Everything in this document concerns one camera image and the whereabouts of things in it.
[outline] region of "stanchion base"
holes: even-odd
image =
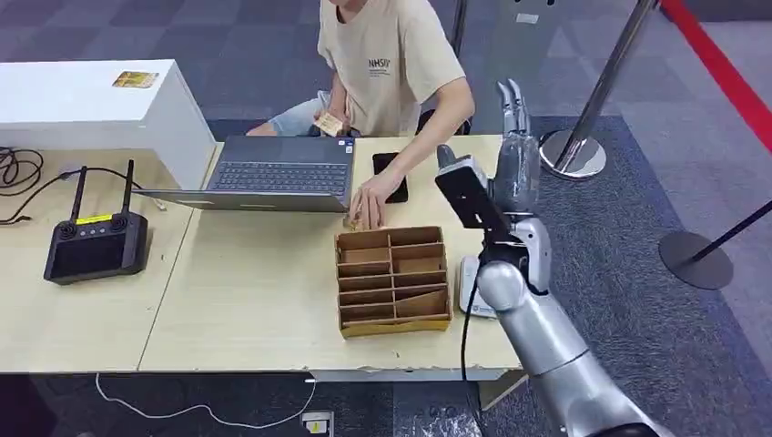
[[[605,167],[605,150],[592,137],[586,139],[582,148],[579,149],[579,153],[576,154],[574,162],[569,164],[566,171],[555,168],[555,161],[560,157],[565,145],[568,144],[571,133],[570,130],[559,130],[542,137],[542,147],[539,149],[539,153],[542,156],[544,168],[559,178],[570,180],[585,180],[600,173]]]
[[[703,259],[689,259],[707,247],[710,240],[692,232],[673,232],[659,241],[659,257],[680,280],[703,290],[724,288],[735,275],[735,266],[718,248]]]

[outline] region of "smartphone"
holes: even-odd
[[[391,163],[397,157],[397,152],[394,153],[376,153],[372,156],[372,171],[374,174],[381,173],[389,163]],[[403,178],[400,187],[394,191],[389,198],[386,199],[386,203],[403,203],[408,201],[408,179]]]

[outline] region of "shorts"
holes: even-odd
[[[279,137],[305,137],[313,126],[314,115],[330,104],[330,93],[319,91],[316,98],[291,107],[268,122]]]

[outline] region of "cardboard organizer box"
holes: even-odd
[[[340,234],[335,250],[343,337],[448,328],[451,297],[440,228]]]

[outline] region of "laptop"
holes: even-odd
[[[135,189],[192,208],[346,212],[354,138],[229,137],[207,188]]]

